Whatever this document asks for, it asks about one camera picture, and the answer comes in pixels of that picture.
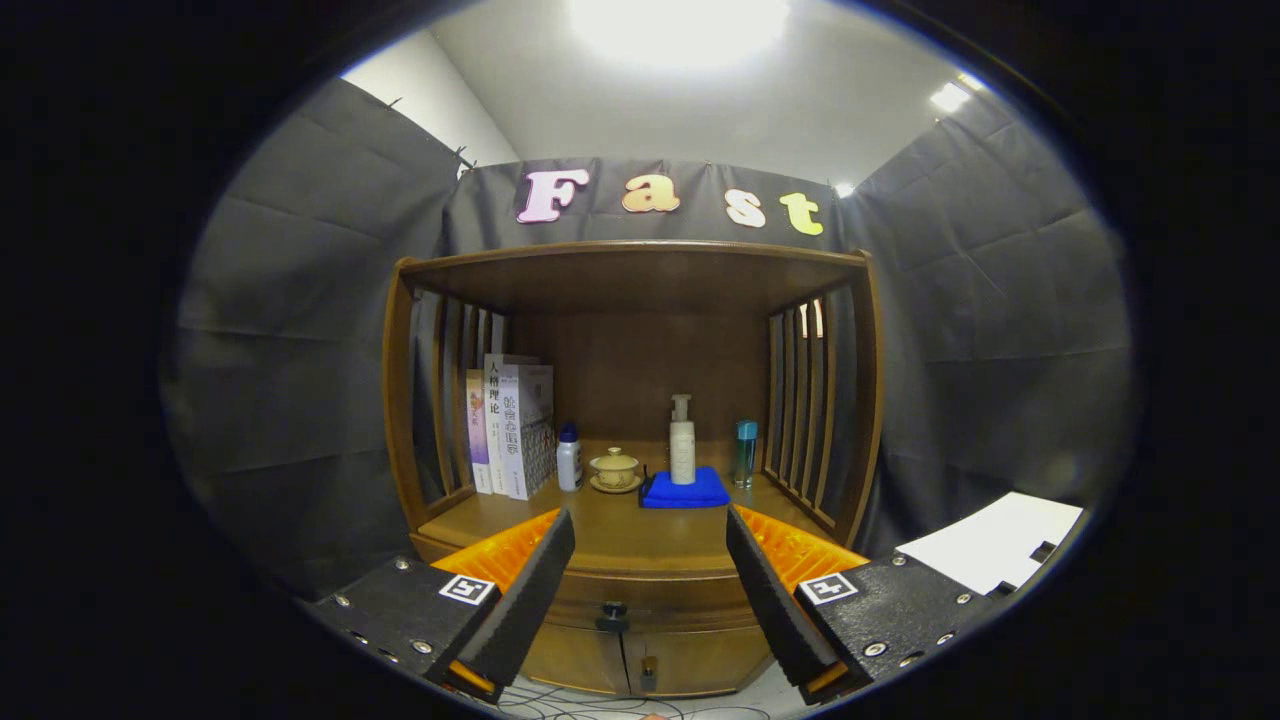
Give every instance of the ceiling light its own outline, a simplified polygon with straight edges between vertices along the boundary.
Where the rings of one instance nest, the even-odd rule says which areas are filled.
[[[943,85],[942,90],[933,94],[933,97],[929,97],[934,105],[942,108],[947,113],[954,113],[956,108],[964,105],[964,101],[968,99],[969,94],[960,90],[960,86],[954,82]]]
[[[733,64],[782,35],[785,0],[571,0],[584,41],[623,67]]]
[[[986,90],[987,87],[986,85],[982,85],[982,81],[979,81],[978,78],[973,77],[969,73],[960,73],[960,82],[968,85],[974,90]]]

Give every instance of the wooden cabinet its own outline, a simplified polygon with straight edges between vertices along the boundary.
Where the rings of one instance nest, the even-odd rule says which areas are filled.
[[[626,694],[618,635],[545,623],[521,673],[534,680],[598,693]]]
[[[630,633],[623,638],[634,694],[690,697],[736,692],[772,662],[759,628]]]
[[[439,457],[439,478],[428,482],[438,480],[443,497],[430,503],[411,423],[410,314],[424,291],[439,296],[434,437],[416,438]],[[733,692],[772,657],[724,546],[724,507],[640,509],[634,493],[586,484],[562,493],[554,479],[529,501],[476,495],[461,404],[451,398],[484,352],[536,355],[556,368],[556,421],[577,424],[584,460],[616,445],[655,473],[667,468],[671,395],[692,393],[696,461],[721,473],[733,502],[847,546],[879,442],[878,332],[861,252],[618,241],[402,260],[388,299],[383,392],[415,547],[434,561],[564,507],[576,550],[524,673],[611,693]],[[856,363],[841,348],[856,351]],[[740,419],[763,430],[751,488],[727,482]],[[595,629],[611,601],[627,606],[621,638]]]

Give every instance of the blue water bottle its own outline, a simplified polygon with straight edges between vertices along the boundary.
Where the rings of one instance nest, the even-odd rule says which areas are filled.
[[[759,432],[755,420],[741,420],[737,424],[737,452],[733,464],[733,486],[751,487],[751,474],[755,471],[755,436]]]

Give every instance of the blue towel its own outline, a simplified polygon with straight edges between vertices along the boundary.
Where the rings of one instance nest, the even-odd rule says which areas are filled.
[[[728,505],[728,491],[719,482],[719,473],[713,468],[694,470],[694,484],[677,486],[671,482],[671,473],[663,470],[654,475],[649,495],[641,501],[643,507],[717,507]]]

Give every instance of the cabinet door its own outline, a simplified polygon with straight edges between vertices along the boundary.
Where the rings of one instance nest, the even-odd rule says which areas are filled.
[[[759,628],[622,637],[637,696],[723,694],[742,689],[773,662]],[[645,676],[645,670],[652,674]]]
[[[543,624],[520,671],[541,683],[626,694],[618,635]]]

